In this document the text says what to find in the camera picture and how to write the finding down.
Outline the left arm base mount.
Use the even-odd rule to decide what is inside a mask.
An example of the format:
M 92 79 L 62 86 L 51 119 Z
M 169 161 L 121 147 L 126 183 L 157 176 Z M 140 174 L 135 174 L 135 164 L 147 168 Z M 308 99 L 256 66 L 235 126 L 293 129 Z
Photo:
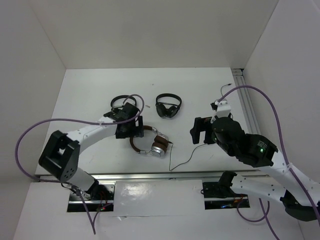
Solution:
M 87 198 L 84 193 L 82 194 L 84 202 L 90 213 L 96 212 L 98 209 L 101 209 L 102 212 L 114 211 L 116 184 L 114 182 L 106 182 L 102 185 L 102 190 L 100 190 L 93 199 Z M 76 195 L 75 192 L 70 191 L 69 193 L 66 211 L 68 213 L 83 213 L 86 211 L 81 198 Z

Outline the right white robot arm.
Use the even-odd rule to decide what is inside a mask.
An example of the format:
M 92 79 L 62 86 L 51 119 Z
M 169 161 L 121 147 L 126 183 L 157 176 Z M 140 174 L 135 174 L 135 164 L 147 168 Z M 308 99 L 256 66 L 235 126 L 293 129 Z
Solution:
M 240 124 L 230 117 L 197 117 L 190 130 L 192 142 L 217 144 L 228 156 L 271 176 L 277 184 L 249 180 L 232 171 L 224 171 L 216 188 L 223 196 L 234 194 L 255 195 L 284 205 L 291 217 L 310 222 L 320 218 L 320 184 L 293 164 L 285 161 L 283 153 L 266 137 L 245 133 Z

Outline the brown silver headphones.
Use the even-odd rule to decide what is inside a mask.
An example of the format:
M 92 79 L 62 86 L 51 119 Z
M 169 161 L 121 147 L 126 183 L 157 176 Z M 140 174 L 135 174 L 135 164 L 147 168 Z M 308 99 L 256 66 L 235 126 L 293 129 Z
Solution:
M 151 131 L 155 133 L 155 138 L 150 150 L 141 150 L 140 148 L 136 147 L 134 144 L 134 137 L 129 139 L 131 148 L 140 155 L 151 154 L 152 156 L 162 158 L 166 154 L 169 144 L 172 144 L 172 142 L 169 141 L 169 138 L 166 135 L 162 134 L 153 126 L 144 125 L 143 131 Z

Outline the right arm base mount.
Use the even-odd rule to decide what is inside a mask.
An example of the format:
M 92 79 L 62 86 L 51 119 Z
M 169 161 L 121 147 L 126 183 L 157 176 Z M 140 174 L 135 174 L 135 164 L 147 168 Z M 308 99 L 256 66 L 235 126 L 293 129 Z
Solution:
M 203 182 L 200 193 L 206 210 L 250 208 L 248 196 L 219 186 L 218 182 Z

